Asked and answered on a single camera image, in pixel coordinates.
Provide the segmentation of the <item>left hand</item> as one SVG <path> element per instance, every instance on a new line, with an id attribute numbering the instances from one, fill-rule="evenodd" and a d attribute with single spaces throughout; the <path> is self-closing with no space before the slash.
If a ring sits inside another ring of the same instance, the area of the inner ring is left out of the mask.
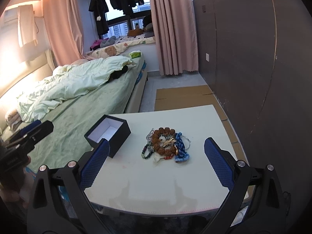
<path id="1" fill-rule="evenodd" d="M 21 204 L 24 209 L 28 208 L 34 184 L 33 176 L 27 172 L 30 162 L 31 157 L 28 156 L 23 168 L 17 169 L 17 177 L 8 174 L 3 178 L 4 181 L 1 181 L 1 198 L 4 202 Z"/>

